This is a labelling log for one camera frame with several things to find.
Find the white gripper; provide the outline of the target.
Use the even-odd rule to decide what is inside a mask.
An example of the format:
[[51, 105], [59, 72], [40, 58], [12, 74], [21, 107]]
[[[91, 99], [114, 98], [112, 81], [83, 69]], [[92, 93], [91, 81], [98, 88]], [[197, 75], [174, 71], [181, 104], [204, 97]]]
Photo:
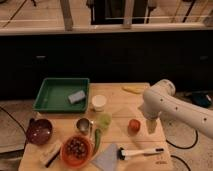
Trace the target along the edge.
[[143, 103], [141, 105], [141, 112], [146, 120], [146, 127], [149, 134], [153, 134], [157, 127], [156, 119], [159, 117], [161, 111], [156, 107]]

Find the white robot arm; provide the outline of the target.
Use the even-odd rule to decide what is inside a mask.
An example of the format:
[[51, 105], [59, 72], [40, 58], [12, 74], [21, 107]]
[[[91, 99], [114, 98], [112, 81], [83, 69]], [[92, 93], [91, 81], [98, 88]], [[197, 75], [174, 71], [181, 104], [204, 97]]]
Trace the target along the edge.
[[147, 88], [142, 95], [144, 117], [156, 120], [160, 113], [167, 113], [213, 139], [213, 110], [177, 99], [175, 92], [175, 85], [168, 79]]

